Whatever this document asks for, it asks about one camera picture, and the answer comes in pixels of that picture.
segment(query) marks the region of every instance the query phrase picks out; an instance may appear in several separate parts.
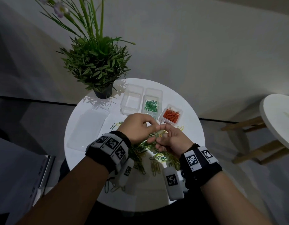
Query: purple flower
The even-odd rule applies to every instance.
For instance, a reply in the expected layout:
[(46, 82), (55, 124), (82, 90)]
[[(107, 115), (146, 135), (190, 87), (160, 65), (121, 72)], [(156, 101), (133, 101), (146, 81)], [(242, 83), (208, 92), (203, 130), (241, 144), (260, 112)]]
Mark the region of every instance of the purple flower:
[(46, 5), (48, 3), (48, 0), (40, 0), (40, 2)]
[(64, 14), (70, 14), (69, 9), (65, 7), (62, 2), (56, 2), (54, 5), (54, 12), (59, 18), (62, 18)]

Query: white wall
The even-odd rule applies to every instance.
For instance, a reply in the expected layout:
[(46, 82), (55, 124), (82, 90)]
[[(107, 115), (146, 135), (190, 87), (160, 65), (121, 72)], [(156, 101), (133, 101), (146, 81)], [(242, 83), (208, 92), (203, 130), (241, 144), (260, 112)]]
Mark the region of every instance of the white wall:
[[(18, 43), (34, 54), (30, 63), (38, 61), (31, 69), (42, 68), (37, 82), (31, 80), (33, 71), (25, 73), (28, 96), (77, 103), (86, 91), (52, 51), (69, 46), (68, 33), (39, 14), (33, 0), (0, 0), (0, 6), (12, 11), (0, 11), (8, 50), (15, 44), (9, 32), (2, 33), (6, 27), (13, 37), (26, 38)], [(266, 95), (289, 95), (289, 15), (216, 0), (106, 0), (104, 18), (105, 35), (136, 43), (129, 45), (129, 77), (172, 88), (199, 117), (241, 121), (258, 115)], [(0, 94), (16, 96), (5, 88)]]

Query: forearm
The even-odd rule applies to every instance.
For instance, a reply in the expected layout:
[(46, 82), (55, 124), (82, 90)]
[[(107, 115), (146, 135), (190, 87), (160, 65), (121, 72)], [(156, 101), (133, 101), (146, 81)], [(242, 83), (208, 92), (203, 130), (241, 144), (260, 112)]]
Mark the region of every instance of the forearm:
[(107, 177), (103, 165), (85, 157), (17, 224), (84, 224)]
[(217, 173), (201, 190), (221, 225), (271, 225), (224, 172)]

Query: wooden leg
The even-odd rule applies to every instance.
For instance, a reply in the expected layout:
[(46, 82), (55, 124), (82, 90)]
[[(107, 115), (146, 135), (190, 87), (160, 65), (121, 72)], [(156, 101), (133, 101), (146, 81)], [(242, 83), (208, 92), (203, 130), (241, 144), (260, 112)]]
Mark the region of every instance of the wooden leg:
[(243, 155), (241, 157), (236, 157), (235, 159), (232, 160), (232, 163), (238, 164), (238, 163), (244, 162), (246, 160), (253, 159), (258, 155), (262, 155), (264, 153), (270, 152), (270, 151), (275, 150), (275, 149), (282, 149), (284, 147), (285, 146), (282, 143), (280, 143), (280, 141), (274, 140), (268, 144), (265, 144), (265, 145), (255, 149), (254, 151), (249, 152), (247, 155)]
[(261, 160), (261, 161), (259, 162), (259, 164), (261, 164), (261, 165), (267, 164), (267, 163), (269, 163), (269, 162), (271, 162), (271, 161), (274, 161), (274, 160), (276, 160), (276, 159), (279, 159), (279, 158), (281, 158), (281, 157), (283, 157), (283, 156), (285, 156), (285, 155), (288, 155), (288, 154), (289, 154), (289, 149), (288, 149), (288, 148), (283, 148), (283, 149), (281, 149), (280, 151), (277, 151), (276, 153), (270, 155), (269, 157)]
[(246, 127), (246, 126), (250, 126), (250, 125), (258, 125), (258, 124), (263, 124), (263, 120), (262, 120), (261, 116), (252, 118), (250, 120), (238, 122), (236, 124), (227, 125), (227, 126), (221, 128), (221, 130), (227, 131), (227, 130), (233, 130), (233, 129), (238, 129), (238, 128), (242, 128), (242, 127)]
[(247, 130), (244, 130), (244, 132), (252, 132), (252, 131), (255, 131), (255, 130), (259, 130), (259, 129), (262, 129), (262, 128), (266, 128), (266, 125), (263, 123), (263, 124), (260, 124), (260, 125), (256, 125), (256, 126), (253, 126), (252, 128), (249, 128)]

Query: table top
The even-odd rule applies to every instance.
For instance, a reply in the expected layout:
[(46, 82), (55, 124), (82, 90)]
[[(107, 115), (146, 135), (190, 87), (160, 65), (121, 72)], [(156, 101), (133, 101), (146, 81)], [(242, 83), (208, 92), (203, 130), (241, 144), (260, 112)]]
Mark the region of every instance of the table top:
[(267, 128), (289, 149), (289, 96), (271, 94), (261, 101), (259, 109)]
[[(110, 111), (110, 115), (106, 118), (99, 136), (103, 133), (110, 132), (110, 128), (114, 123), (124, 121), (127, 117), (120, 113), (120, 102), (123, 98), (124, 88), (127, 83), (144, 87), (144, 93), (145, 89), (148, 87), (162, 90), (162, 108), (165, 109), (169, 103), (181, 108), (183, 110), (183, 115), (180, 117), (178, 124), (180, 127), (184, 125), (184, 134), (193, 142), (201, 146), (205, 145), (203, 129), (196, 113), (188, 102), (178, 93), (160, 83), (150, 80), (136, 78), (116, 80), (114, 82), (114, 87), (117, 91), (113, 90), (112, 98), (105, 100), (98, 99), (94, 92), (91, 91), (73, 110), (68, 120), (64, 136), (65, 157), (70, 170), (72, 170), (85, 156), (85, 152), (67, 147), (69, 137), (73, 132), (80, 115), (93, 106), (105, 106)], [(168, 198), (162, 173), (156, 174), (156, 176), (153, 176), (152, 174), (151, 161), (149, 159), (151, 156), (153, 156), (153, 153), (148, 151), (146, 157), (144, 157), (142, 161), (144, 169), (146, 170), (145, 175), (136, 169), (132, 169), (129, 180), (125, 186), (125, 191), (118, 189), (112, 192), (111, 189), (113, 186), (111, 182), (107, 182), (105, 188), (107, 189), (108, 187), (108, 193), (105, 193), (105, 189), (103, 188), (98, 197), (98, 201), (109, 207), (130, 212), (151, 211), (171, 204), (172, 201)], [(160, 168), (163, 169), (163, 167), (166, 167), (165, 162), (160, 163)]]

